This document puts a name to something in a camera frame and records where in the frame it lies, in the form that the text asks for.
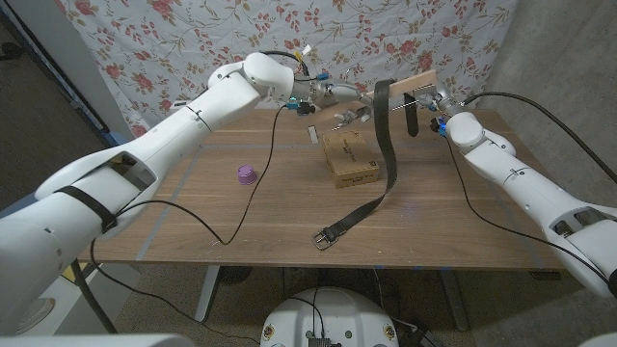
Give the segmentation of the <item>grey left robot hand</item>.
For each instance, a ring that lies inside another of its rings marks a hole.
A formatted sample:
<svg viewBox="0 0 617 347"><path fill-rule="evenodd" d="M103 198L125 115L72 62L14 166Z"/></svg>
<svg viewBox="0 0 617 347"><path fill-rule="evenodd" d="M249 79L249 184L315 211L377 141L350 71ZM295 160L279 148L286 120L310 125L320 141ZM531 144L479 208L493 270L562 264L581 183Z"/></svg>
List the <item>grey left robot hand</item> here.
<svg viewBox="0 0 617 347"><path fill-rule="evenodd" d="M367 122L373 117L373 99L367 93L361 92L357 87L346 83L320 82L316 98L312 103L320 111L347 104L343 111L334 111L333 117L337 120L338 130L351 124L355 120Z"/></svg>

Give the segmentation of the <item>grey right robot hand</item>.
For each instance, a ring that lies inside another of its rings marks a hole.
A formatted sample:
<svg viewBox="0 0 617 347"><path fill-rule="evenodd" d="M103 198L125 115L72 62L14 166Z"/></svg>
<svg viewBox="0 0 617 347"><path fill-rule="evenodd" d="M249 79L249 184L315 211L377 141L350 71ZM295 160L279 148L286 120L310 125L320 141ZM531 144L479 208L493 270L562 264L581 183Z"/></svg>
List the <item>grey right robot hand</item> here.
<svg viewBox="0 0 617 347"><path fill-rule="evenodd" d="M452 96L445 84L441 82L414 91L414 98L420 105L430 111L439 111L448 117L454 117L465 111L465 108Z"/></svg>

